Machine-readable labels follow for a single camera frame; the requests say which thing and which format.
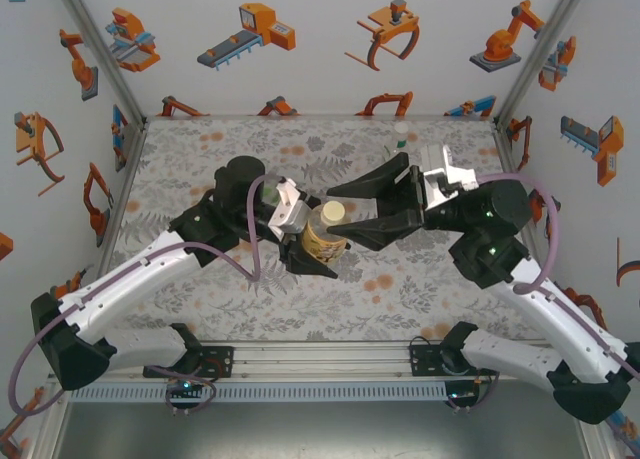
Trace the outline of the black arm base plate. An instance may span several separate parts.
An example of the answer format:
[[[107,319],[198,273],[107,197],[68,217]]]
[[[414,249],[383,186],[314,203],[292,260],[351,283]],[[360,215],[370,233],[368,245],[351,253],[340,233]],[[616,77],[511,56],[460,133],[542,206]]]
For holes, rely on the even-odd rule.
[[[495,376],[496,371],[472,366],[459,351],[440,345],[419,343],[409,347],[409,359],[413,377]]]
[[[231,346],[179,347],[164,353],[160,360],[143,368],[144,378],[161,378],[170,374],[206,379],[229,378],[234,361]]]

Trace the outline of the grey metal lower panel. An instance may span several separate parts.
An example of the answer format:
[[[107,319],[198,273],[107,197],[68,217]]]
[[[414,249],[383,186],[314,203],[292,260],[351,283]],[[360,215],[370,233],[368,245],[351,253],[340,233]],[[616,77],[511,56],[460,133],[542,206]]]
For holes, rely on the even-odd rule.
[[[584,459],[572,420],[537,400],[470,415],[440,403],[77,404],[56,459]]]

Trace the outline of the aluminium frame leg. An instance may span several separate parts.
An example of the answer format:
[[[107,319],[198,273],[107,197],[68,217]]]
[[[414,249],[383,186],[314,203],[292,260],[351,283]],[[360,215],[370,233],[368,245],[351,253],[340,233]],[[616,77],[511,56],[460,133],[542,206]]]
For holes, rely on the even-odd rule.
[[[69,394],[64,393],[43,413],[40,427],[30,446],[26,459],[54,459],[65,424]]]
[[[577,422],[583,459],[620,459],[616,441],[606,425]]]

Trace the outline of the aluminium corner post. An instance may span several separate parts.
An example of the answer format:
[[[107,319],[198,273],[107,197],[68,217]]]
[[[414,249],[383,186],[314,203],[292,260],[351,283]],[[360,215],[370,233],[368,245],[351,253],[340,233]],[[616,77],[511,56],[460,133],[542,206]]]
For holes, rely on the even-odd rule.
[[[146,115],[126,83],[115,59],[111,56],[106,41],[99,32],[98,26],[84,0],[61,0],[72,17],[80,34],[89,45],[99,68],[106,75],[117,98],[121,101],[128,118],[140,129],[146,124]]]
[[[525,97],[529,87],[537,78],[537,74],[544,65],[552,47],[559,40],[559,36],[571,19],[581,0],[558,0],[549,16],[539,38],[524,62],[513,86],[509,90],[504,103],[497,115],[496,127],[504,130],[514,116],[516,109]]]

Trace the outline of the pale yellow bottle cap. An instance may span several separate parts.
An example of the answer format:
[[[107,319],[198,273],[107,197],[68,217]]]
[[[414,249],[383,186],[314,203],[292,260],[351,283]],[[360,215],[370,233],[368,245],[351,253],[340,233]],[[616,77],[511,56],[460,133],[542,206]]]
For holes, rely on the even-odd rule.
[[[320,210],[320,221],[326,228],[345,224],[347,219],[345,206],[339,201],[328,201]]]

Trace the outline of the aluminium frame rail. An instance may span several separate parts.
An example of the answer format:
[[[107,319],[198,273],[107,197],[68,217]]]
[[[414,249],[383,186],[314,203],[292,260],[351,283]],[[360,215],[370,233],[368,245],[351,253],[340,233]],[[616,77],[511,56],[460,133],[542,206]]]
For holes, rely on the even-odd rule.
[[[88,386],[107,374],[140,370],[158,362],[164,353],[184,347],[231,346],[234,348],[232,377],[338,377],[412,376],[411,344],[318,343],[318,344],[222,344],[201,345],[184,339],[162,343],[145,342],[130,331],[121,331],[109,341],[88,345],[67,339],[42,342],[44,353],[60,385],[67,391]],[[550,372],[567,372],[568,365],[551,348],[508,341],[475,331],[465,341],[445,342],[442,348],[459,351],[474,367],[491,369],[539,386],[548,384]]]

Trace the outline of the thin aluminium rail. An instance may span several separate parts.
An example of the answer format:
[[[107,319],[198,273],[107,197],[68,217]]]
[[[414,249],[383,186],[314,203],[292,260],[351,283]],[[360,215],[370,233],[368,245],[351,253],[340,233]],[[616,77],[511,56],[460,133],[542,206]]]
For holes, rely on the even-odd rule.
[[[365,121],[386,121],[386,120],[402,120],[402,121],[470,121],[470,122],[492,122],[497,120],[494,116],[444,116],[443,114],[408,114],[405,116],[394,116],[390,114],[377,114],[372,116],[359,116],[356,114],[298,114],[298,115],[266,115],[260,116],[256,114],[209,114],[204,116],[157,116],[149,115],[146,118],[147,123],[158,121],[213,121],[213,120],[365,120]]]

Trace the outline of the yellow tea bottle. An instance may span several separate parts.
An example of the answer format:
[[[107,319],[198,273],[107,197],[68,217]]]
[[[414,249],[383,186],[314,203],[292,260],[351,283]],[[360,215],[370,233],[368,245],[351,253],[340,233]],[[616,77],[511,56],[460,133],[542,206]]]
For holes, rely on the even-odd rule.
[[[344,253],[347,239],[330,233],[330,227],[326,228],[321,224],[320,210],[324,204],[311,212],[302,234],[302,247],[316,260],[330,265]]]

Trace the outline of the floral patterned tablecloth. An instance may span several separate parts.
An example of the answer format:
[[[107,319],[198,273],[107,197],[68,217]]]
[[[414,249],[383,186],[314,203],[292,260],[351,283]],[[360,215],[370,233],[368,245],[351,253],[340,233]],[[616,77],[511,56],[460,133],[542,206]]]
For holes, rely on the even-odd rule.
[[[381,165],[394,124],[374,118],[155,120],[146,134],[111,262],[120,265],[197,203],[214,172],[239,155],[324,197]],[[516,340],[536,333],[508,305],[466,281],[449,255],[455,235],[418,231],[383,251],[346,251],[336,279],[295,276],[277,247],[260,248],[261,278],[247,281],[251,249],[164,286],[132,309],[123,329],[180,322],[201,340],[392,341],[440,339],[459,321]]]

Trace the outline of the clear bottle green soda label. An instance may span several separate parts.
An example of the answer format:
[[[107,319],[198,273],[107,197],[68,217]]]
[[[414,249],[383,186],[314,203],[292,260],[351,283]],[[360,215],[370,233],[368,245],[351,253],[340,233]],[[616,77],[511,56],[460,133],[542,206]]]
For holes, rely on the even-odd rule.
[[[277,174],[263,174],[256,179],[256,188],[254,192],[255,204],[277,205],[280,196],[277,185],[281,180],[281,176]]]

